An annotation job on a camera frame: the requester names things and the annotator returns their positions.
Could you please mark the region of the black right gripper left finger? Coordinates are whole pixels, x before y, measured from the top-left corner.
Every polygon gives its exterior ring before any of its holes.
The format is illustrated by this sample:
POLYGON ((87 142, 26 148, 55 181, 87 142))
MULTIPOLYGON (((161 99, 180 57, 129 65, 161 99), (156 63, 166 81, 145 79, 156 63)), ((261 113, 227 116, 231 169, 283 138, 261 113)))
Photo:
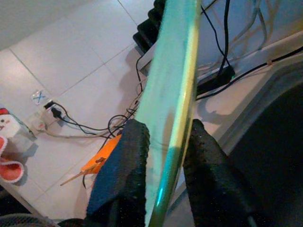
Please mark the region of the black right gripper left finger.
POLYGON ((128 120, 117 146, 95 179, 86 212, 88 227, 145 225, 149 144, 146 125, 128 120))

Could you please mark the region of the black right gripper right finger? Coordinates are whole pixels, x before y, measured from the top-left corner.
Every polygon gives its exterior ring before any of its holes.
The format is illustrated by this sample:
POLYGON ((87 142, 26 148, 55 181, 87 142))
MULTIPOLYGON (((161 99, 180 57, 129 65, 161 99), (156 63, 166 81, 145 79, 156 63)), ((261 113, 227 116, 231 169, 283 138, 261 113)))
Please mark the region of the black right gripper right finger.
POLYGON ((254 192, 199 119, 192 123, 184 174, 195 226, 250 226, 254 192))

